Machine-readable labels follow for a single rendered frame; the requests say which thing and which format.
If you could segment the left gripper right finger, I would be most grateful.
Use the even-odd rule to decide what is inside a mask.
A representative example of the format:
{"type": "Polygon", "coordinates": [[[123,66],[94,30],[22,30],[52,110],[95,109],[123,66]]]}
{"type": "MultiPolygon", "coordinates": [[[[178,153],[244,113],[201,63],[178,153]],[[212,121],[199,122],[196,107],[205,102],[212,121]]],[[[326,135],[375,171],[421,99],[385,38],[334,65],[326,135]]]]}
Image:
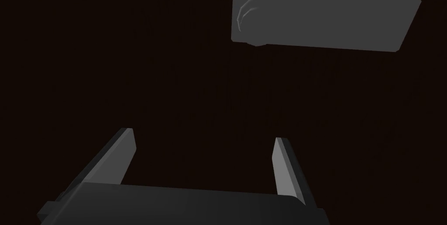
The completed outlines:
{"type": "Polygon", "coordinates": [[[289,139],[275,138],[272,165],[278,195],[294,196],[307,207],[317,207],[289,139]]]}

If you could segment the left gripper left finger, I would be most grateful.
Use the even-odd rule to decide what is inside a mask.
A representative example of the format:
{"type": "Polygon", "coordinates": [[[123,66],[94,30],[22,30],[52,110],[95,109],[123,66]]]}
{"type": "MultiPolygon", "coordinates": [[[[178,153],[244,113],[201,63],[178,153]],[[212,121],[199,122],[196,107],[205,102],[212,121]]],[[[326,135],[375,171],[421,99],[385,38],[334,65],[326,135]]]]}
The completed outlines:
{"type": "Polygon", "coordinates": [[[136,152],[132,128],[120,129],[68,186],[80,183],[121,184],[136,152]]]}

